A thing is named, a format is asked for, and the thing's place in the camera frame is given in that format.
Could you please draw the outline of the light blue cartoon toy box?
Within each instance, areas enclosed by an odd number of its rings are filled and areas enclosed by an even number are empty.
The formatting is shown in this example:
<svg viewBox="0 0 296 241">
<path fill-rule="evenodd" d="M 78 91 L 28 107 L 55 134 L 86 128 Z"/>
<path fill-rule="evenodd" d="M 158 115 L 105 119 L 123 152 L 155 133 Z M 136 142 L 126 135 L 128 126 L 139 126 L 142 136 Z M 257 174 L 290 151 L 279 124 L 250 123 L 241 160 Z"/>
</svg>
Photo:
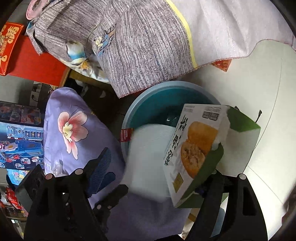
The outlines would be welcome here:
<svg viewBox="0 0 296 241">
<path fill-rule="evenodd" d="M 7 174 L 13 185 L 19 185 L 25 176 L 29 173 L 27 170 L 7 169 Z"/>
</svg>

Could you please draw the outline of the blue toy set box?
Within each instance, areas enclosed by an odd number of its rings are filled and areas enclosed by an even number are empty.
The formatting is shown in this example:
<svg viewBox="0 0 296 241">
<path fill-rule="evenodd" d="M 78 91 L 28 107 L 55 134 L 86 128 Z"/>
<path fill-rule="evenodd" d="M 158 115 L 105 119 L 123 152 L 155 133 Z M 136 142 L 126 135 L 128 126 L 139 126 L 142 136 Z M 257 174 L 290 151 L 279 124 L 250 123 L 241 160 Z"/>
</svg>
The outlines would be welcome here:
<svg viewBox="0 0 296 241">
<path fill-rule="evenodd" d="M 1 101 L 1 168 L 32 170 L 44 162 L 44 129 L 36 107 Z"/>
</svg>

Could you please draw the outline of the teal plastic trash basin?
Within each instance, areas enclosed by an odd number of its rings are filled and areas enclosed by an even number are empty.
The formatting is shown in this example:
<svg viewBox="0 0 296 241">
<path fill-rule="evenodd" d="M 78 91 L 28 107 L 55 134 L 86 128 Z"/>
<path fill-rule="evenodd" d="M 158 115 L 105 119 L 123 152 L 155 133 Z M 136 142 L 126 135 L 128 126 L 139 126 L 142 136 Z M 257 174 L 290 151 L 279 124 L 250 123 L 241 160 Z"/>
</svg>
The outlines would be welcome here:
<svg viewBox="0 0 296 241">
<path fill-rule="evenodd" d="M 123 156 L 127 156 L 130 137 L 137 128 L 152 123 L 175 127 L 186 103 L 220 104 L 204 88 L 185 81 L 163 82 L 140 94 L 126 112 L 121 127 Z"/>
</svg>

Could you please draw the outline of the red gift box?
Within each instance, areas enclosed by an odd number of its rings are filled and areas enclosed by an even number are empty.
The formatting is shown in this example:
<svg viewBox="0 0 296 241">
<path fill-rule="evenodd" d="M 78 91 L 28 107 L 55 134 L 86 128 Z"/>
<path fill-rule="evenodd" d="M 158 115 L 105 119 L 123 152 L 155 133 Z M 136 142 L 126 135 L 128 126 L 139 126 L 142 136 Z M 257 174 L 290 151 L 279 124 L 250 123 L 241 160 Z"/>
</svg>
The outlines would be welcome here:
<svg viewBox="0 0 296 241">
<path fill-rule="evenodd" d="M 11 75 L 62 87 L 70 68 L 49 53 L 38 54 L 24 26 L 6 22 L 1 29 L 1 76 Z"/>
</svg>

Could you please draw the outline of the grey floral sofa cover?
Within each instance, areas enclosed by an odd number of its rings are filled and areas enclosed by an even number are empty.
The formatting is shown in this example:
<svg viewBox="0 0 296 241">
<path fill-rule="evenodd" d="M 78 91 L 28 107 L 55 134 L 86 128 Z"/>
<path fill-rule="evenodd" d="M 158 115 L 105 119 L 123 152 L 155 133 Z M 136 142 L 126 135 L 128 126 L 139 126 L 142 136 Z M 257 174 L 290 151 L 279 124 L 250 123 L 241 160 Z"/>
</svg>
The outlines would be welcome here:
<svg viewBox="0 0 296 241">
<path fill-rule="evenodd" d="M 247 57 L 263 40 L 295 46 L 270 1 L 42 1 L 27 34 L 38 54 L 111 84 L 118 97 Z"/>
</svg>

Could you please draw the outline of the purple floral table cloth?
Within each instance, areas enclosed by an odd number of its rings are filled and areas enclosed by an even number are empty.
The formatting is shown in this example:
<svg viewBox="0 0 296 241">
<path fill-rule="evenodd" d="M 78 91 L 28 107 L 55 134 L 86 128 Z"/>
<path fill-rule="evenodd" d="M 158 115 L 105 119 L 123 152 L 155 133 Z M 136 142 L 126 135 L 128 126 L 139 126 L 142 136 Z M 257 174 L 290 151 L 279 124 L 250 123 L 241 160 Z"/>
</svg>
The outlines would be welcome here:
<svg viewBox="0 0 296 241">
<path fill-rule="evenodd" d="M 91 207 L 122 180 L 125 161 L 119 141 L 71 88 L 53 91 L 47 102 L 43 146 L 45 173 L 57 177 L 84 168 L 104 148 L 110 150 L 109 182 L 90 197 Z M 104 231 L 109 240 L 157 240 L 180 235 L 188 215 L 189 210 L 174 208 L 170 199 L 156 202 L 128 193 L 111 209 Z"/>
</svg>

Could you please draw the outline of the white paper tissue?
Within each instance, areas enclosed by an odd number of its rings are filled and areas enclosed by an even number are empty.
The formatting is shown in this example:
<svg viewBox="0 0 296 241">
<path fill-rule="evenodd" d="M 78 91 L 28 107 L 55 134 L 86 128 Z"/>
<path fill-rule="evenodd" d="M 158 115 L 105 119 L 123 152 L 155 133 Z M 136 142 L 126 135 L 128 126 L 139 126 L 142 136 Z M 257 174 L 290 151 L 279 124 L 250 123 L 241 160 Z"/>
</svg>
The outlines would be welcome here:
<svg viewBox="0 0 296 241">
<path fill-rule="evenodd" d="M 180 144 L 182 131 L 175 127 L 148 124 L 136 129 L 129 142 L 125 173 L 121 184 L 129 192 L 156 202 L 171 200 L 165 175 L 165 160 L 168 151 L 176 155 L 173 138 Z"/>
</svg>

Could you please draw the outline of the green white pastry box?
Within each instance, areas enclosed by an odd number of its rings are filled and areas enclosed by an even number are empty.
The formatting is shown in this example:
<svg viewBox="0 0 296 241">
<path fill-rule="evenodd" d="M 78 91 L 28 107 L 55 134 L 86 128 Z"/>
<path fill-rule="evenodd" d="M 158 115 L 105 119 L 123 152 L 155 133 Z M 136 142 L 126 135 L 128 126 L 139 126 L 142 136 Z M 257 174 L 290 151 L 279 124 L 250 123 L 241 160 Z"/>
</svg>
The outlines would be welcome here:
<svg viewBox="0 0 296 241">
<path fill-rule="evenodd" d="M 249 163 L 260 126 L 227 105 L 185 104 L 164 157 L 173 206 L 201 207 L 195 190 L 214 172 L 236 177 Z"/>
</svg>

